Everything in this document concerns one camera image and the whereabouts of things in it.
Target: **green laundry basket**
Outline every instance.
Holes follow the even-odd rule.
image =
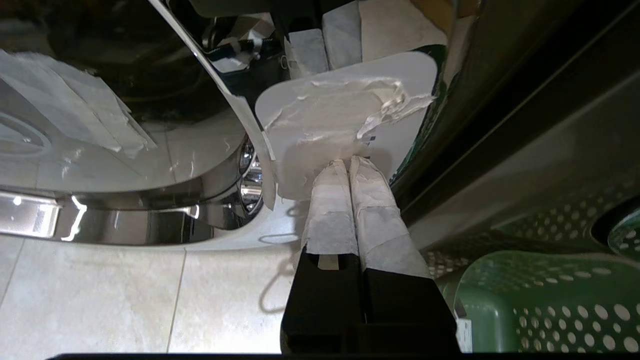
[[[606,254],[498,251],[464,272],[474,352],[638,352],[639,265]]]

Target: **basket hole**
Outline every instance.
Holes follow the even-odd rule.
[[[607,269],[607,268],[594,268],[592,269],[592,271],[596,274],[600,274],[600,275],[610,275],[611,274],[611,270]]]
[[[593,335],[591,334],[586,334],[584,336],[584,343],[587,344],[587,346],[592,347],[593,345],[595,345],[596,341],[593,338]]]
[[[603,320],[606,320],[609,318],[609,313],[607,312],[607,310],[602,307],[601,305],[596,305],[594,307],[594,310],[596,311],[596,314]]]
[[[582,316],[583,318],[588,318],[589,317],[589,312],[582,305],[578,305],[578,314],[580,314],[580,316]]]
[[[613,340],[610,335],[605,335],[602,338],[602,343],[604,344],[604,347],[609,350],[613,350],[616,348],[616,340]]]
[[[624,305],[616,304],[613,307],[613,311],[615,311],[616,315],[618,315],[618,317],[624,321],[628,321],[629,319],[631,319],[631,314]]]
[[[628,352],[638,352],[638,342],[634,338],[626,337],[624,340],[625,350]]]

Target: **tile floor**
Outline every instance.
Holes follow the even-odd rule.
[[[279,352],[297,246],[167,252],[0,237],[0,359]]]

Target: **washing machine door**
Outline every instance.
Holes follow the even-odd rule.
[[[181,243],[242,226],[261,205],[243,125],[146,1],[0,4],[0,169],[9,234],[78,241],[82,214],[146,233],[175,225],[136,241]],[[24,224],[42,217],[59,229]]]

